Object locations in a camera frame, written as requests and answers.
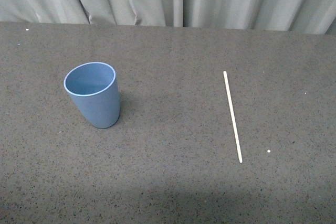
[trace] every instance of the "gray table surface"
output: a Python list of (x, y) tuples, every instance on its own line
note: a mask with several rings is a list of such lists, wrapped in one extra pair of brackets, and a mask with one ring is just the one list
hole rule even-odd
[[(336, 222), (335, 36), (0, 23), (0, 58), (0, 222)], [(62, 85), (90, 61), (117, 72), (105, 130)]]

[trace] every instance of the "blue cup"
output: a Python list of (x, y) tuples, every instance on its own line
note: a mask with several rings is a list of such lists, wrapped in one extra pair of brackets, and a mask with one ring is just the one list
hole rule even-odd
[(116, 123), (120, 100), (116, 71), (103, 62), (89, 62), (72, 69), (64, 78), (64, 88), (79, 111), (97, 128)]

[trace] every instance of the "stick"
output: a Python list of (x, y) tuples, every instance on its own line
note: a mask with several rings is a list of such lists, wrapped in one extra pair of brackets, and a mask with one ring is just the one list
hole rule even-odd
[(226, 88), (226, 93), (227, 93), (227, 99), (229, 100), (229, 107), (230, 107), (230, 112), (231, 112), (233, 130), (235, 132), (238, 158), (239, 158), (239, 162), (242, 163), (243, 162), (243, 158), (241, 157), (242, 153), (241, 153), (241, 150), (240, 150), (240, 144), (239, 144), (238, 132), (237, 132), (237, 126), (236, 126), (236, 119), (235, 119), (235, 113), (233, 112), (233, 106), (232, 106), (232, 100), (231, 100), (231, 94), (230, 94), (229, 81), (227, 79), (227, 73), (226, 73), (226, 71), (223, 72), (223, 75), (224, 75), (224, 81), (225, 81), (225, 88)]

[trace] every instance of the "cup rim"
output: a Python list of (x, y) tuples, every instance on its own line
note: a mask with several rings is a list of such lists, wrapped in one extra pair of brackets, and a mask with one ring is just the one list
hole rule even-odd
[[(107, 85), (106, 88), (104, 88), (104, 89), (102, 89), (102, 90), (100, 90), (100, 91), (98, 91), (98, 92), (96, 92), (96, 93), (92, 93), (92, 94), (76, 94), (76, 93), (71, 92), (71, 91), (67, 88), (67, 86), (66, 86), (67, 78), (68, 78), (69, 75), (70, 75), (72, 72), (74, 72), (76, 69), (78, 69), (78, 68), (80, 68), (80, 67), (82, 67), (82, 66), (85, 66), (85, 65), (89, 65), (89, 64), (101, 64), (101, 65), (105, 65), (105, 66), (109, 67), (110, 69), (112, 69), (113, 74), (114, 74), (112, 81), (110, 82), (110, 84)], [(67, 75), (65, 76), (65, 78), (64, 78), (63, 86), (64, 86), (65, 90), (66, 90), (69, 94), (75, 95), (75, 96), (77, 96), (77, 97), (91, 97), (91, 96), (93, 96), (93, 95), (96, 95), (96, 94), (99, 94), (99, 93), (101, 93), (101, 92), (104, 92), (106, 89), (108, 89), (108, 88), (114, 83), (116, 77), (117, 77), (117, 75), (116, 75), (116, 71), (115, 71), (114, 68), (111, 67), (109, 64), (106, 64), (106, 63), (104, 63), (104, 62), (99, 62), (99, 61), (88, 62), (88, 63), (81, 64), (81, 65), (79, 65), (79, 66), (76, 66), (76, 67), (73, 68), (70, 72), (68, 72), (68, 74), (67, 74)]]

